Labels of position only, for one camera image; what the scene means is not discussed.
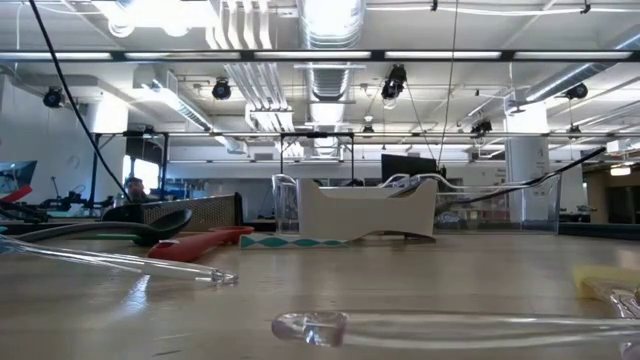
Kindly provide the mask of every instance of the black monitor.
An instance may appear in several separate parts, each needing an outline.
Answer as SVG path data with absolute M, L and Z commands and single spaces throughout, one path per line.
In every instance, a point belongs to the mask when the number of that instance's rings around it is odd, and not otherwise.
M 438 165 L 434 159 L 412 156 L 382 154 L 382 182 L 396 174 L 434 174 L 438 172 Z
M 0 162 L 0 194 L 30 185 L 37 164 L 37 161 Z

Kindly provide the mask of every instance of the red handle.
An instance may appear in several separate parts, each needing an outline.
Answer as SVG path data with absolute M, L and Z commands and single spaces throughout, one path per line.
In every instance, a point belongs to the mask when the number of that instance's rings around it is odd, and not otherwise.
M 252 232 L 252 227 L 219 228 L 206 234 L 160 242 L 149 250 L 147 256 L 154 259 L 192 262 L 212 247 L 237 242 L 240 235 Z
M 20 189 L 16 190 L 15 192 L 12 192 L 11 194 L 3 197 L 2 199 L 0 199 L 0 201 L 16 202 L 16 201 L 22 199 L 23 197 L 29 195 L 32 191 L 33 191 L 33 189 L 31 189 L 31 186 L 25 185 L 25 186 L 21 187 Z

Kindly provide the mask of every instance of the air duct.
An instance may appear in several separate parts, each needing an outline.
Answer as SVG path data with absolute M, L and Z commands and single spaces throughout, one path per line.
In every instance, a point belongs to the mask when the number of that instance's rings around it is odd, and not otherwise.
M 364 22 L 365 0 L 297 0 L 302 45 L 307 49 L 350 49 L 358 45 Z M 342 120 L 343 100 L 351 70 L 306 70 L 314 122 L 331 125 Z
M 640 49 L 640 25 L 636 25 L 624 32 L 615 41 L 612 41 L 607 48 L 616 50 Z M 541 83 L 532 86 L 525 94 L 526 103 L 546 100 L 615 65 L 615 62 L 607 62 L 569 66 Z

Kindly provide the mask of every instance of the man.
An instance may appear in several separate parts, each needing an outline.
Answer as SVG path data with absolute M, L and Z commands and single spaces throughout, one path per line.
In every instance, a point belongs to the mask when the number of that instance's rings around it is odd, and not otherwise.
M 132 204 L 144 204 L 150 201 L 147 194 L 144 193 L 144 184 L 142 184 L 141 179 L 130 177 L 125 181 L 124 185 L 127 188 L 127 194 L 129 194 Z

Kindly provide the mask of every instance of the table surface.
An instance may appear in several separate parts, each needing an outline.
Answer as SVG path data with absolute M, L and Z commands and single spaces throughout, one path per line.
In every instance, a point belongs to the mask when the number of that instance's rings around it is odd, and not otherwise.
M 445 234 L 346 249 L 226 248 L 200 263 L 240 275 L 235 287 L 25 255 L 0 263 L 2 359 L 619 359 L 616 344 L 435 351 L 317 348 L 270 330 L 295 310 L 435 310 L 608 316 L 576 300 L 578 264 L 640 269 L 640 244 L 525 234 Z M 49 245 L 142 254 L 126 241 Z

